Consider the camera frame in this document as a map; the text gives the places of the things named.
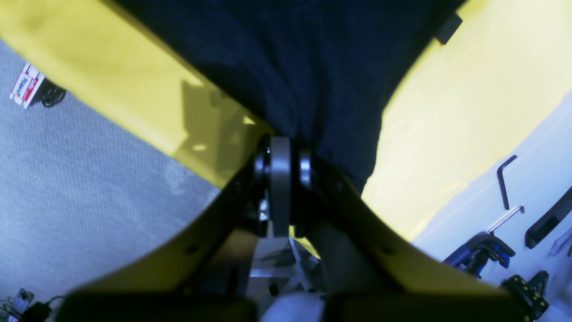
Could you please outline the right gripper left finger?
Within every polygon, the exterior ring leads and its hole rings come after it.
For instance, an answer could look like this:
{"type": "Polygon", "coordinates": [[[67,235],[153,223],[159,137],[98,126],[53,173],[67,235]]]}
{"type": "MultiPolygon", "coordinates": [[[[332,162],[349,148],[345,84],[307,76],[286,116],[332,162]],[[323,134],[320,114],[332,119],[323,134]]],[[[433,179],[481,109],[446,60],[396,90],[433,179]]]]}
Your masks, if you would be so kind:
{"type": "Polygon", "coordinates": [[[67,298],[69,322],[255,322],[246,298],[260,237],[287,236],[292,147],[266,136],[247,164],[182,233],[67,298]]]}

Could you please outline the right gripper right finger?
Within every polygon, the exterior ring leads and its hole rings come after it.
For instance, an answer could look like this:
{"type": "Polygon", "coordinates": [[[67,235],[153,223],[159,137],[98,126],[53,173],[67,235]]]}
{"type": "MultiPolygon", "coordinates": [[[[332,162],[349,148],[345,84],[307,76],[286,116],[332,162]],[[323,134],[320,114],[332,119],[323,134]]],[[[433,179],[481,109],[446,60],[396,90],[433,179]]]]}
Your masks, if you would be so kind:
{"type": "Polygon", "coordinates": [[[323,322],[525,322],[525,306],[412,246],[360,199],[340,171],[298,148],[295,215],[320,256],[328,297],[323,322]]]}

